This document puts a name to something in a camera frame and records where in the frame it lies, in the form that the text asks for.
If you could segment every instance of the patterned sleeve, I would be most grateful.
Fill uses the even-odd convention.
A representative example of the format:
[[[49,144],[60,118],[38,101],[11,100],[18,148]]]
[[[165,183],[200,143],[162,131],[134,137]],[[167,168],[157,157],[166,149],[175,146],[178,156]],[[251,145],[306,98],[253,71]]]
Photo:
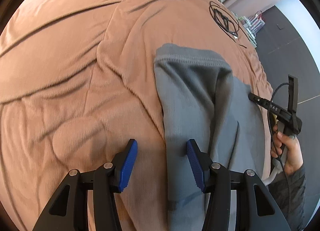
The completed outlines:
[[[306,189],[306,174],[305,168],[302,165],[295,173],[288,176],[289,185],[291,188],[291,208],[289,215],[288,212],[288,185],[284,174],[281,173],[282,178],[276,182],[271,183],[269,191],[283,215],[286,217],[291,231],[303,230],[303,219],[304,219],[304,205],[305,205],[305,189]]]

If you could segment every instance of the human hand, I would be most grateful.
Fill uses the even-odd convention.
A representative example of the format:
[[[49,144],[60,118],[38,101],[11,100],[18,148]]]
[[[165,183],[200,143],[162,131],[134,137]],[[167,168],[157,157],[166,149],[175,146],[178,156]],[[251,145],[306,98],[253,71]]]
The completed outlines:
[[[278,130],[278,126],[275,125],[273,127],[273,130],[276,132]],[[282,144],[284,144],[288,148],[287,161],[284,166],[284,172],[287,175],[291,175],[294,172],[296,172],[298,169],[300,169],[303,164],[303,159],[302,159],[300,144],[297,137],[295,137],[294,139],[291,139],[290,137],[283,134],[282,132],[276,132],[273,135],[273,139],[274,139],[275,146],[273,145],[271,146],[270,154],[272,157],[274,158],[278,157],[275,147],[279,155],[282,154],[282,150],[280,149]]]

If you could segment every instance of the pink blanket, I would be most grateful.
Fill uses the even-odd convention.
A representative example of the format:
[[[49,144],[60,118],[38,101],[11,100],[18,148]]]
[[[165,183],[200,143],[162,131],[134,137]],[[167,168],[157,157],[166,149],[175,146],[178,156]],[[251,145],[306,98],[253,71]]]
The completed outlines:
[[[252,92],[272,89],[257,54],[212,20],[217,0],[25,0],[0,36],[0,201],[31,231],[64,178],[94,170],[139,144],[125,191],[116,196],[123,230],[167,229],[167,176],[156,49],[174,43],[223,56]],[[266,112],[262,112],[266,123]],[[265,124],[264,176],[270,137]],[[94,230],[92,194],[89,225]]]

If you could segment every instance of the black cable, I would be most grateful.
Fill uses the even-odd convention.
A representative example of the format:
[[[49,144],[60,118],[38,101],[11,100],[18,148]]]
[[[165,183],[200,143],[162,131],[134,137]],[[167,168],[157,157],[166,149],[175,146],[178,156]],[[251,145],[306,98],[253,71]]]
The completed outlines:
[[[231,37],[229,34],[235,36],[235,35],[238,35],[237,31],[230,31],[229,30],[229,22],[232,23],[233,27],[235,28],[236,30],[236,27],[234,25],[234,23],[228,19],[226,16],[224,16],[220,11],[218,11],[217,9],[213,8],[212,5],[211,5],[211,2],[210,2],[210,6],[209,6],[209,12],[210,12],[210,15],[212,17],[212,19],[216,22],[216,24],[222,29],[223,32],[225,32],[225,34],[231,38],[235,43],[237,43],[233,37]],[[218,18],[217,16],[217,13],[220,15],[220,17],[222,18],[222,20],[224,21],[224,24],[221,23],[220,19]]]
[[[214,12],[214,7],[217,7],[217,8],[219,8],[219,9],[223,10],[225,13],[227,13],[227,14],[229,15],[229,17],[231,17],[232,20],[238,25],[238,29],[236,30],[236,32],[238,32],[238,31],[241,29],[242,32],[243,32],[243,33],[245,34],[245,36],[247,37],[247,39],[250,41],[247,33],[246,33],[246,32],[242,29],[242,27],[240,26],[239,20],[234,19],[233,16],[228,13],[228,11],[226,11],[225,9],[223,9],[222,7],[220,7],[217,3],[213,2],[213,1],[210,1],[209,4],[210,4],[210,6],[209,6],[209,12],[210,12],[210,14],[211,14],[211,17],[213,18],[213,20],[214,20],[217,24],[218,24],[218,23],[221,24],[221,22],[220,22],[220,20],[218,20],[218,21],[215,20],[215,17],[214,17],[214,15],[212,14],[212,12]],[[222,30],[223,30],[235,43],[237,43],[237,42],[234,40],[234,38],[232,38],[224,29],[222,29]]]
[[[280,159],[280,157],[279,157],[279,154],[278,154],[278,151],[277,151],[277,148],[276,148],[276,146],[275,146],[275,141],[274,141],[274,138],[273,138],[273,134],[272,134],[272,130],[271,130],[271,123],[270,123],[270,105],[271,105],[271,103],[272,103],[272,101],[273,101],[273,98],[274,98],[274,96],[276,95],[276,93],[278,92],[278,90],[282,87],[282,86],[284,86],[284,85],[289,85],[289,83],[283,83],[283,84],[281,84],[281,85],[279,85],[277,88],[276,88],[276,90],[274,90],[274,92],[273,92],[273,94],[272,94],[272,96],[271,96],[271,99],[270,99],[270,103],[269,103],[269,107],[268,107],[268,110],[267,110],[267,117],[268,117],[268,126],[269,126],[269,131],[270,131],[270,134],[271,134],[271,139],[272,139],[272,143],[273,143],[273,147],[275,148],[275,151],[276,151],[276,154],[277,154],[277,160],[280,162],[280,164],[281,164],[281,168],[282,168],[282,170],[283,170],[283,173],[284,173],[284,176],[285,176],[285,180],[287,181],[287,185],[288,185],[288,193],[289,193],[289,198],[288,198],[288,211],[287,211],[287,219],[288,219],[288,217],[289,217],[289,214],[290,214],[290,211],[291,211],[291,188],[290,188],[290,184],[289,184],[289,179],[288,179],[288,176],[287,176],[287,174],[285,173],[285,171],[284,171],[284,165],[283,165],[283,163],[282,163],[282,161],[281,161],[281,159]]]

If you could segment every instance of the gray floor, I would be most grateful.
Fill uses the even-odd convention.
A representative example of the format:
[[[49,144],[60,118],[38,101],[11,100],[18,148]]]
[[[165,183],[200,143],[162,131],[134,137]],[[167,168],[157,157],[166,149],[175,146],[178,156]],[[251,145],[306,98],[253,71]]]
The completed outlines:
[[[320,74],[304,41],[276,7],[263,13],[265,26],[257,33],[257,53],[268,81],[275,89],[288,81],[288,74],[298,78],[297,116],[302,120],[298,138],[306,167],[305,222],[320,198]],[[288,88],[279,90],[275,103],[287,107]]]

